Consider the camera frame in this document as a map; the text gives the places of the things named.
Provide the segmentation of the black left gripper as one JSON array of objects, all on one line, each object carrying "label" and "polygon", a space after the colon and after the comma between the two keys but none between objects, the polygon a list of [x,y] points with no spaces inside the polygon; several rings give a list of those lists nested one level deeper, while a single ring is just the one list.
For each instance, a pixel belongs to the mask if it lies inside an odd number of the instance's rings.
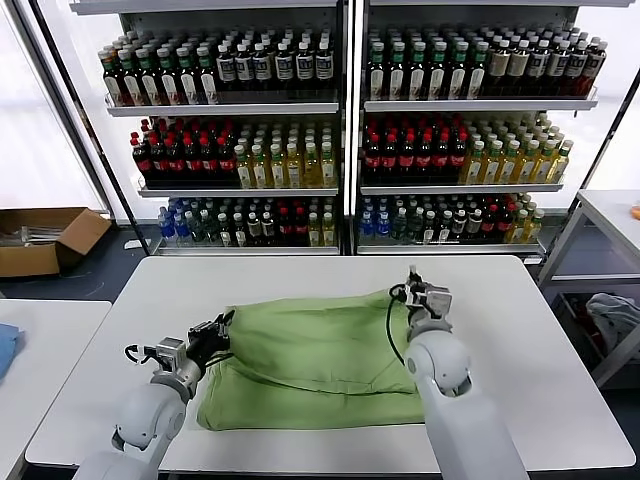
[{"label": "black left gripper", "polygon": [[215,319],[201,322],[188,331],[186,356],[196,364],[207,364],[216,354],[230,348],[230,326],[234,311],[220,313]]}]

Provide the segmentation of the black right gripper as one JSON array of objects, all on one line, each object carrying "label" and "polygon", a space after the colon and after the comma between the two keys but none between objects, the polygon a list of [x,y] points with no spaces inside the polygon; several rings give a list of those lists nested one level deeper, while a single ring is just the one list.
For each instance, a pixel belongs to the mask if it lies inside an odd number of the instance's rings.
[{"label": "black right gripper", "polygon": [[405,284],[406,306],[424,306],[426,304],[426,284],[422,276],[416,273],[416,267],[410,266]]}]

